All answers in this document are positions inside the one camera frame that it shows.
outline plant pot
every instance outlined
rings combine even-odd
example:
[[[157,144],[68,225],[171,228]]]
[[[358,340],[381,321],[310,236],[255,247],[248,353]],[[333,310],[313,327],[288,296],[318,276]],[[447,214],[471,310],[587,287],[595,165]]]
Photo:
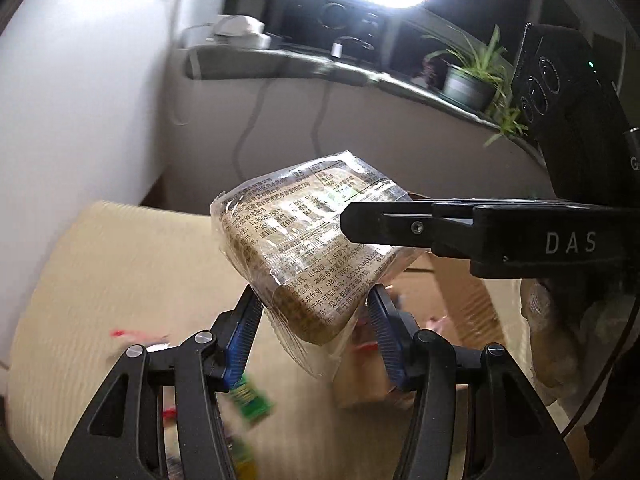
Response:
[[[495,96],[495,86],[450,66],[443,93],[450,99],[477,112],[484,112]]]

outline plastic-wrapped bread package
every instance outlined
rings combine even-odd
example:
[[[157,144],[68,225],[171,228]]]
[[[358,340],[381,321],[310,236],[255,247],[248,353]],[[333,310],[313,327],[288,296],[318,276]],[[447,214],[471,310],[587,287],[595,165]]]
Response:
[[[331,379],[370,288],[420,253],[352,244],[340,213],[351,202],[397,200],[411,199],[343,152],[250,180],[211,205],[226,257],[262,301],[285,350],[314,376]]]

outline food package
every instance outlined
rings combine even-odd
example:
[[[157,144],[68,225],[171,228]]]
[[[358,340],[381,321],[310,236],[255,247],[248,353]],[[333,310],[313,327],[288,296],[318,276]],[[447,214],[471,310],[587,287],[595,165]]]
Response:
[[[352,244],[340,213],[351,202],[397,200],[411,199],[343,152],[250,180],[211,205],[223,251],[266,307],[284,348],[312,375],[332,376],[370,288],[420,252]],[[319,364],[314,346],[324,346],[333,365]]]

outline white lettering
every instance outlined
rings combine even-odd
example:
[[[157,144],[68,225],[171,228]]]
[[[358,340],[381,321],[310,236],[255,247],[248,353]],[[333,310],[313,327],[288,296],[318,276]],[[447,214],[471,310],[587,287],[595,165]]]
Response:
[[[569,254],[569,251],[573,251],[574,253],[578,253],[578,240],[575,237],[575,231],[571,233],[571,238],[569,239],[569,245],[566,247],[565,254]]]
[[[553,249],[551,248],[552,237],[555,239],[555,242],[556,242],[556,246]],[[546,234],[546,254],[556,254],[556,252],[558,252],[559,245],[560,245],[560,237],[558,236],[558,233],[549,232]]]
[[[596,250],[596,231],[591,231],[590,233],[587,234],[587,243],[590,244],[589,247],[587,247],[586,251],[588,253],[593,253],[593,251]]]

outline black cable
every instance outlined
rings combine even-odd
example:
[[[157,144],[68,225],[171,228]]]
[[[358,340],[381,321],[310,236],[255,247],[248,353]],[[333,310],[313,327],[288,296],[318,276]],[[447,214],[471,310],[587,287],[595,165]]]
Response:
[[[234,170],[236,172],[236,176],[240,179],[240,182],[244,182],[246,178],[244,177],[244,173],[242,173],[242,168],[240,167],[240,151],[242,150],[242,146],[247,140],[247,137],[251,134],[251,132],[255,128],[255,124],[258,122],[258,117],[260,117],[260,113],[262,112],[262,107],[264,106],[265,98],[267,97],[267,90],[276,81],[275,78],[267,79],[260,90],[258,90],[258,97],[255,99],[254,111],[251,112],[251,117],[249,117],[249,122],[246,124],[246,128],[236,145],[234,146],[233,153],[231,155],[231,162],[234,166]]]
[[[331,80],[327,80],[326,85],[324,86],[324,91],[322,92],[322,101],[320,103],[320,109],[318,110],[318,115],[316,115],[316,120],[314,121],[314,125],[311,127],[311,143],[314,147],[314,153],[316,154],[316,158],[322,157],[322,149],[320,148],[320,139],[318,137],[320,133],[320,126],[322,126],[322,122],[324,121],[324,116],[326,115],[326,111],[329,108],[329,97],[331,97],[331,90],[334,87],[334,83]]]
[[[578,422],[580,422],[580,419],[584,415],[584,412],[587,411],[587,408],[591,404],[593,397],[596,396],[596,394],[598,393],[598,390],[602,386],[602,383],[605,381],[605,379],[609,375],[609,372],[613,369],[613,365],[616,363],[616,360],[620,356],[620,353],[622,352],[622,349],[626,344],[626,340],[629,338],[629,335],[631,334],[631,329],[636,323],[636,318],[638,317],[639,310],[640,310],[640,295],[636,296],[636,301],[634,303],[634,306],[631,308],[631,312],[629,313],[629,319],[626,321],[626,325],[622,329],[622,332],[620,333],[620,338],[618,339],[616,346],[611,352],[609,359],[607,359],[607,362],[602,367],[602,371],[598,375],[598,378],[593,383],[593,386],[591,387],[587,395],[584,397],[584,400],[582,401],[580,408],[578,408],[578,411],[575,412],[575,415],[573,416],[571,421],[569,421],[569,423],[566,425],[566,428],[562,430],[562,433],[561,433],[562,438],[566,438],[569,435],[569,433],[571,433],[571,430],[575,427],[575,425],[578,424]]]

